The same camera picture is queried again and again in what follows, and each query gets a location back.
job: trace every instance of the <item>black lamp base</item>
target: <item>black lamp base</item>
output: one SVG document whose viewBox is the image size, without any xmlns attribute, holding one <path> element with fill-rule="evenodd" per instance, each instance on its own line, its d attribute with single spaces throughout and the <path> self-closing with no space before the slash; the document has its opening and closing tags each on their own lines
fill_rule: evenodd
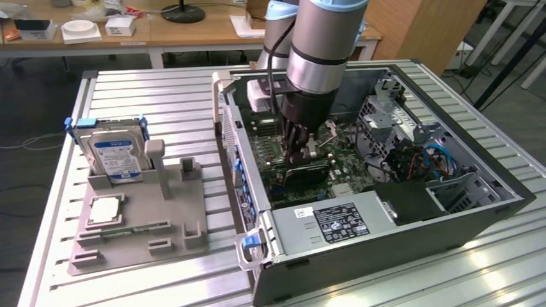
<svg viewBox="0 0 546 307">
<path fill-rule="evenodd" d="M 184 5 L 182 9 L 184 10 L 181 10 L 178 5 L 169 5 L 161 10 L 166 11 L 161 13 L 162 18 L 165 18 L 168 21 L 177 22 L 178 24 L 190 24 L 204 19 L 202 9 L 193 5 Z"/>
</svg>

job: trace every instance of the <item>circuit board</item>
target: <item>circuit board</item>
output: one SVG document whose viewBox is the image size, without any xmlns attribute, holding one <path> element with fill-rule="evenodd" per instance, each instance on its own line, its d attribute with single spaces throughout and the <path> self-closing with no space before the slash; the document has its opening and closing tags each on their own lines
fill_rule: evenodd
<svg viewBox="0 0 546 307">
<path fill-rule="evenodd" d="M 264 120 L 252 121 L 249 143 L 269 203 L 275 209 L 356 194 L 375 185 L 365 162 L 347 137 L 348 125 L 336 125 L 335 133 L 323 125 L 317 131 L 316 144 L 321 146 L 316 158 L 309 165 L 288 168 L 280 129 L 269 125 L 263 129 L 256 124 L 259 121 Z M 308 175 L 303 174 L 297 181 L 289 180 L 296 177 L 297 170 L 303 169 L 312 171 Z"/>
</svg>

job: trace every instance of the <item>hard drive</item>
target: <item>hard drive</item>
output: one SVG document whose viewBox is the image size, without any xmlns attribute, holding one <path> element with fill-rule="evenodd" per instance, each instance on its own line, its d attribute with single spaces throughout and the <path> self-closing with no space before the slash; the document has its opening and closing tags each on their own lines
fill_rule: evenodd
<svg viewBox="0 0 546 307">
<path fill-rule="evenodd" d="M 65 130 L 84 152 L 93 175 L 106 175 L 113 184 L 142 181 L 141 171 L 152 169 L 144 154 L 149 139 L 144 117 L 122 120 L 81 118 Z"/>
</svg>

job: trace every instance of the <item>gray carpet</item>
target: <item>gray carpet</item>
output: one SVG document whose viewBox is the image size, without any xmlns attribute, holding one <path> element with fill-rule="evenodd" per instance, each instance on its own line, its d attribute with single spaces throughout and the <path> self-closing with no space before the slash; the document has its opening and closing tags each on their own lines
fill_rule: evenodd
<svg viewBox="0 0 546 307">
<path fill-rule="evenodd" d="M 468 33 L 467 41 L 476 45 L 488 22 L 475 25 Z M 502 30 L 495 36 L 489 47 L 503 38 Z M 506 59 L 514 54 L 511 50 Z M 536 55 L 542 52 L 534 48 L 526 59 L 519 63 L 506 85 L 519 72 L 524 70 Z M 256 60 L 259 52 L 247 52 L 248 60 Z M 210 52 L 206 60 L 205 52 L 186 52 L 177 54 L 170 67 L 236 65 L 240 53 Z M 69 58 L 73 75 L 85 70 L 122 70 L 149 68 L 146 55 L 122 55 L 116 60 L 106 56 Z M 487 66 L 492 76 L 503 68 Z M 78 82 L 73 75 L 64 72 L 60 58 L 28 59 L 12 69 L 10 64 L 0 68 L 0 146 L 20 144 L 25 139 L 54 133 L 62 130 L 62 119 L 72 112 L 73 100 L 77 94 Z M 468 81 L 457 77 L 463 86 Z M 530 90 L 522 90 L 519 84 L 523 78 L 506 91 L 493 105 L 487 109 L 485 116 L 498 127 L 514 138 L 518 144 L 546 163 L 544 140 L 546 121 L 546 75 L 536 80 Z M 477 99 L 492 78 L 479 75 L 468 88 L 468 95 Z M 447 84 L 460 91 L 459 84 L 452 78 L 445 78 Z M 36 143 L 36 146 L 52 146 L 60 139 L 53 138 Z M 5 187 L 25 184 L 50 185 L 56 169 L 60 149 L 30 152 L 26 150 L 0 150 L 0 190 Z M 0 192 L 0 211 L 24 215 L 38 214 L 46 202 L 46 191 L 38 187 L 29 187 L 13 191 Z M 0 215 L 0 268 L 21 267 L 28 264 L 33 248 L 40 216 L 8 217 Z M 14 306 L 22 286 L 24 273 L 0 273 L 0 306 Z"/>
</svg>

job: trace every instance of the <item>aluminum slotted table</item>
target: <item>aluminum slotted table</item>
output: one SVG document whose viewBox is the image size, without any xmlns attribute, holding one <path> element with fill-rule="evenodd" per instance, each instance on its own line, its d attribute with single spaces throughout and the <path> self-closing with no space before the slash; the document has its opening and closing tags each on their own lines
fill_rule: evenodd
<svg viewBox="0 0 546 307">
<path fill-rule="evenodd" d="M 276 306 L 544 304 L 546 168 L 423 65 L 411 61 L 380 62 L 400 67 L 538 199 L 461 248 L 295 297 Z M 210 120 L 210 74 L 237 68 L 248 69 L 247 66 L 173 68 L 84 75 L 72 117 L 116 118 L 144 114 L 150 138 L 161 138 L 166 144 L 165 163 L 194 156 L 202 165 L 209 252 L 184 260 L 74 277 L 68 275 L 66 260 L 88 164 L 66 137 L 20 306 L 251 305 L 251 284 L 235 256 L 235 226 Z M 405 98 L 405 105 L 419 119 L 431 120 L 429 112 L 416 99 L 411 95 Z"/>
</svg>

